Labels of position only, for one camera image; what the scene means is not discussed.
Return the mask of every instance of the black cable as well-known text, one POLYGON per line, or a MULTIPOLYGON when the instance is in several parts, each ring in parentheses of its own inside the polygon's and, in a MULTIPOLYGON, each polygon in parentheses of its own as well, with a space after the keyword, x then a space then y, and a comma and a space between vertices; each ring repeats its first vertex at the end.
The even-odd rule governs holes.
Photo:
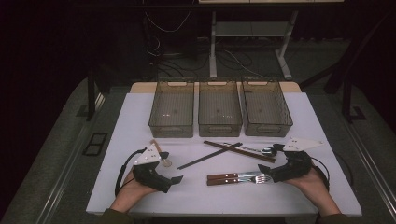
POLYGON ((330 184, 330 173, 329 173, 329 170, 327 169, 327 167, 320 160, 318 160, 316 158, 313 158, 313 157, 311 157, 311 159, 314 160, 314 161, 318 161, 324 167, 324 169, 327 172, 327 182, 330 184))
POLYGON ((177 71, 182 77, 184 77, 184 75, 177 68, 175 68, 175 67, 173 67, 171 65, 167 65, 167 64, 163 64, 163 63, 160 63, 158 65, 162 65, 162 66, 165 66, 165 67, 168 67, 168 68, 172 68, 173 70, 177 71))
POLYGON ((176 28, 176 29, 173 29, 173 30, 165 30, 165 29, 163 29, 162 27, 160 27, 158 24, 157 24, 157 22, 154 22, 150 17, 149 17, 149 14, 145 11, 145 14, 146 14, 146 18, 151 22, 151 24, 153 25, 153 26, 155 26, 157 29, 159 29, 159 30, 161 30, 161 31, 163 31, 163 32, 166 32, 166 33, 173 33, 173 32, 177 32, 182 26, 183 26, 183 24, 186 22, 186 20, 187 20, 187 18, 190 16, 190 14, 191 14, 191 12, 189 11, 188 12, 188 14, 187 14, 187 16, 184 18, 184 20, 181 22, 181 24, 176 28))
MULTIPOLYGON (((233 53, 231 53, 230 51, 228 51, 227 52, 227 50, 226 49, 221 49, 221 50, 223 50, 224 52, 226 52, 227 53, 227 55, 230 55, 230 54, 232 54, 233 55, 233 53)), ((249 60, 249 62, 248 63, 239 63, 240 62, 240 60, 238 60, 239 62, 237 62, 236 60, 235 60, 235 58, 231 58, 231 59, 228 59, 227 57, 224 57, 224 56, 222 56, 221 54, 217 54, 217 56, 218 57, 222 57, 222 58, 224 58, 224 60, 225 61, 227 61, 227 62, 229 62, 229 63, 234 63, 234 64, 237 64, 237 65, 239 65, 239 66, 245 66, 245 67, 248 67, 248 66, 251 66, 252 64, 253 64, 253 60, 246 54, 246 53, 241 53, 241 54, 243 54, 243 55, 245 55, 245 57, 247 57, 247 59, 249 60)))
POLYGON ((173 77, 170 73, 166 72, 165 70, 163 70, 161 68, 157 68, 157 69, 162 71, 162 72, 164 72, 164 73, 166 73, 166 75, 168 75, 169 77, 173 77))
POLYGON ((217 54, 217 55, 216 55, 216 60, 217 60, 219 63, 221 63, 224 67, 226 67, 226 68, 228 68, 228 69, 231 69, 231 70, 234 70, 234 71, 240 71, 240 70, 243 70, 243 69, 244 69, 243 67, 241 67, 241 65, 240 65, 239 63, 236 63, 236 64, 239 65, 238 68, 230 67, 229 65, 225 64, 225 62, 224 62, 221 58, 223 58, 223 56, 221 56, 220 54, 217 54))
POLYGON ((353 186, 354 185, 354 179, 353 179, 353 174, 352 174, 352 169, 350 168, 350 166, 347 164, 347 162, 344 160, 344 158, 340 155, 340 154, 338 154, 338 153, 336 153, 336 152, 334 152, 334 155, 336 156, 336 157, 338 157, 338 158, 340 158, 340 160, 344 163, 344 165, 346 166, 346 169, 347 169, 347 171, 349 172, 349 178, 350 178, 350 182, 349 182, 349 185, 350 186, 353 186))
MULTIPOLYGON (((228 48, 233 48, 233 52, 242 53, 240 50, 241 50, 243 47, 245 47, 248 43, 253 43, 253 44, 255 44, 255 43, 257 43, 258 41, 260 41, 260 40, 258 40, 258 39, 252 39, 251 37, 245 37, 245 38, 242 38, 242 39, 240 39, 240 40, 237 39, 235 42, 233 42, 233 45, 232 45, 232 46, 225 46, 224 43, 218 42, 218 43, 220 44, 220 47, 218 47, 217 49, 227 49, 227 47, 228 47, 228 48)), ((266 43, 260 44, 258 47, 254 47, 254 49, 248 49, 248 51, 257 51, 257 50, 261 50, 261 48, 267 47, 267 46, 272 45, 272 44, 274 44, 274 43, 275 43, 274 41, 271 41, 271 40, 268 39, 268 41, 266 41, 266 43)))
POLYGON ((285 64, 283 64, 280 68, 282 69, 283 67, 285 67, 290 61, 291 59, 294 57, 294 55, 300 50, 300 48, 305 45, 306 43, 308 43, 308 40, 306 42, 303 42, 289 57, 288 59, 285 58, 285 64))
MULTIPOLYGON (((209 49, 198 49, 197 50, 198 53, 197 54, 202 54, 202 53, 207 53, 209 51, 209 49)), ((163 54, 163 58, 165 60, 174 60, 174 59, 185 59, 185 58, 190 58, 191 56, 185 54, 185 53, 173 53, 173 54, 163 54)))
POLYGON ((166 62, 178 66, 181 70, 184 70, 184 71, 191 71, 191 72, 192 72, 192 71, 198 71, 198 70, 204 68, 204 67, 205 67, 205 64, 207 63, 208 58, 209 58, 209 55, 207 55, 207 56, 205 57, 204 63, 203 63, 201 66, 197 67, 197 68, 183 68, 183 67, 181 67, 180 65, 177 65, 176 63, 170 62, 169 60, 167 60, 166 62))
POLYGON ((127 184, 127 183, 125 183, 125 184, 120 188, 121 180, 122 180, 122 177, 123 177, 123 175, 124 175, 124 173, 125 173, 125 169, 126 169, 126 166, 127 166, 128 163, 129 163, 129 161, 130 161, 131 158, 133 158, 136 154, 138 154, 138 153, 143 153, 146 149, 147 149, 147 148, 145 147, 145 148, 143 148, 143 149, 139 149, 139 150, 137 150, 136 152, 132 153, 132 155, 129 156, 128 159, 125 161, 125 163, 121 166, 120 173, 119 173, 119 177, 117 177, 116 187, 115 187, 115 189, 114 189, 114 193, 115 193, 116 197, 117 197, 117 195, 119 194, 120 189, 121 189, 125 184, 127 184))
POLYGON ((123 187, 125 187, 125 185, 131 183, 133 180, 134 180, 134 177, 133 177, 132 179, 128 180, 126 183, 124 183, 124 184, 120 187, 119 192, 121 191, 121 189, 122 189, 123 187))
POLYGON ((232 57, 233 57, 233 59, 242 67, 241 69, 245 69, 246 71, 248 71, 249 73, 251 73, 251 74, 254 74, 254 75, 256 75, 256 76, 259 76, 259 77, 262 77, 262 75, 260 75, 259 73, 256 73, 256 72, 253 72, 252 70, 250 70, 250 69, 248 69, 247 68, 247 65, 244 65, 244 64, 242 64, 230 51, 228 51, 228 50, 225 50, 228 54, 230 54, 232 57))

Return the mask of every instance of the hand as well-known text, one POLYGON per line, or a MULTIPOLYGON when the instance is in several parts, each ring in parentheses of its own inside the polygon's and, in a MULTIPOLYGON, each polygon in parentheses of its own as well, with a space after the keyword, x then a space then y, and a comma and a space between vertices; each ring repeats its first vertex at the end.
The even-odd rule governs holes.
POLYGON ((110 208, 122 213, 127 213, 131 208, 139 202, 144 196, 156 192, 156 189, 144 186, 134 179, 134 174, 131 169, 129 174, 125 177, 123 187, 121 187, 119 194, 111 204, 110 208))
POLYGON ((311 168, 307 175, 287 180, 285 183, 297 187, 318 208, 323 217, 341 213, 315 169, 311 168))

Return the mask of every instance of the sleeve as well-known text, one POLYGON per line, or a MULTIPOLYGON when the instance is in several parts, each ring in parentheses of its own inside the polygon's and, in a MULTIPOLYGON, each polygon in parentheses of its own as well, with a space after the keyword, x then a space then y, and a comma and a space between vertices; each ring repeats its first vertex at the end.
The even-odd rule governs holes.
POLYGON ((319 224, 350 224, 352 220, 344 214, 335 214, 323 217, 319 220, 319 224))
POLYGON ((112 209, 106 209, 106 211, 99 217, 97 222, 95 222, 95 224, 112 224, 112 223, 133 224, 134 222, 129 215, 112 209))

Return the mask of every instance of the black wall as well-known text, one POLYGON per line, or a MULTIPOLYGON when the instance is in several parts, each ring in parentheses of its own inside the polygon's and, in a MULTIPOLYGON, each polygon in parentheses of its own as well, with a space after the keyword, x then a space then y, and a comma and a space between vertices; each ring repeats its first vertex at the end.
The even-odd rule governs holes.
POLYGON ((1 217, 86 68, 66 3, 2 1, 0 7, 1 217))
POLYGON ((359 87, 396 133, 396 7, 383 9, 378 28, 350 70, 359 87))

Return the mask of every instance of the fork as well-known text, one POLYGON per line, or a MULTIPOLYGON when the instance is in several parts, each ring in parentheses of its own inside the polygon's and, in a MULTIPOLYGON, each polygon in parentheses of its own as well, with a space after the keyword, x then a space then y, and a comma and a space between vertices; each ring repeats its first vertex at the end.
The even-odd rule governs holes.
POLYGON ((252 182, 255 184, 263 184, 263 183, 267 183, 271 180, 272 180, 272 178, 269 175, 255 175, 250 178, 212 179, 212 180, 207 180, 206 184, 208 186, 237 184, 237 183, 245 183, 245 182, 252 182))

